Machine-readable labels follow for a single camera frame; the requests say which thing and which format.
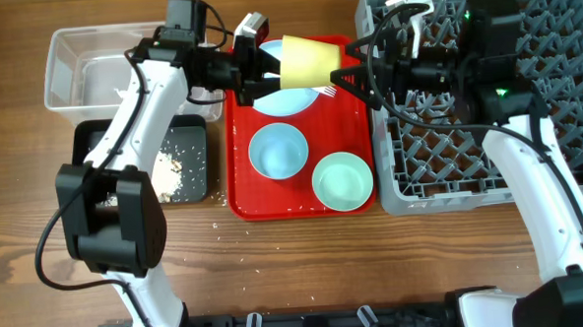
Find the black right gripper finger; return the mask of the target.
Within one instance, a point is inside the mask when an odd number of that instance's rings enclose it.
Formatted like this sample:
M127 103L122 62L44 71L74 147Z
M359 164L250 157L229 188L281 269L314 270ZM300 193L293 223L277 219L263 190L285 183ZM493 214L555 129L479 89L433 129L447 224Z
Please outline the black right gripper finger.
M359 60L360 62L364 62L367 57L367 53L369 50L372 51L372 58L377 59L383 55L383 40L381 37L375 40L373 46L370 46L371 41L373 40L372 34L347 43L345 45L344 52Z
M334 70L330 81L345 92L362 101L368 108L381 109L382 104L372 92L365 66L351 66Z

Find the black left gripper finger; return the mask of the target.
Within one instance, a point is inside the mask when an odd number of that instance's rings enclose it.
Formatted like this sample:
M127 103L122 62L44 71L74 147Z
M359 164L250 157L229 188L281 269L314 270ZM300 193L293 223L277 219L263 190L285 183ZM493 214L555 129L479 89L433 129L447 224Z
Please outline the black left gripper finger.
M264 49L259 50L261 70L263 73L279 75L282 63Z
M245 81L242 88L242 105L252 106L258 98L278 92L280 78L262 78L260 81Z

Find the yellow plastic cup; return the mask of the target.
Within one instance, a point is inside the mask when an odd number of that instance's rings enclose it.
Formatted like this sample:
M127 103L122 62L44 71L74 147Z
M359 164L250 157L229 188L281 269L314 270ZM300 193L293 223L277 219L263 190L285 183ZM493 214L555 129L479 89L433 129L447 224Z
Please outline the yellow plastic cup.
M342 67L338 45L290 35L282 40L281 90L333 85L331 73Z

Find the light blue bowl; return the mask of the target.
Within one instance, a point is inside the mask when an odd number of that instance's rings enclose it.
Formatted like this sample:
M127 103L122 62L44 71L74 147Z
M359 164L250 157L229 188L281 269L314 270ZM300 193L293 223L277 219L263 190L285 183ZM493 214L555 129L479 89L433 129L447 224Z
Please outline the light blue bowl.
M247 154L252 168L272 180L292 178L309 156L305 136L283 122L260 128L250 140Z

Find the rice and food leftovers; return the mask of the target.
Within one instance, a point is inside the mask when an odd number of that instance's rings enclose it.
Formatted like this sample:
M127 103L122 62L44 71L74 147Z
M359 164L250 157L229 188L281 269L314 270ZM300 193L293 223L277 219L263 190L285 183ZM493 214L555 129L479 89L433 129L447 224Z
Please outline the rice and food leftovers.
M183 187L181 161L173 154L158 152L151 179L157 199L161 203L177 200Z

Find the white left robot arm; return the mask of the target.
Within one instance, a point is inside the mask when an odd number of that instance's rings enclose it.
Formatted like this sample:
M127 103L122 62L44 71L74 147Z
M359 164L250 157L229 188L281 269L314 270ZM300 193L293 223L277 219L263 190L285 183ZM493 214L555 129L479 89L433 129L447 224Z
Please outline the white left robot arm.
M65 231L70 256L118 288L130 327L202 327L174 294L161 264L167 222L152 171L163 138L190 91L233 93L240 106L278 91L330 85L342 65L338 46L286 36L281 56L263 48L267 17L254 12L226 36L229 52L204 43L211 5L168 0L166 21L125 52L135 77L105 135L56 177L59 207L51 222Z

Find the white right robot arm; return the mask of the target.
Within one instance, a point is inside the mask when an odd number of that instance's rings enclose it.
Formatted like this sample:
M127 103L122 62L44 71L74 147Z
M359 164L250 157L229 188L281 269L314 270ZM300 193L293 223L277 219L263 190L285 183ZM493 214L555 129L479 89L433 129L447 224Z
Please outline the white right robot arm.
M331 82L374 109L408 91L450 94L458 131L480 139L532 239L541 285L525 296L485 286L448 294L449 327L583 327L583 193L566 165L535 83L517 74L522 14L516 0L466 0L455 50L408 54L399 26L420 2L393 7L367 37L348 44L354 67Z

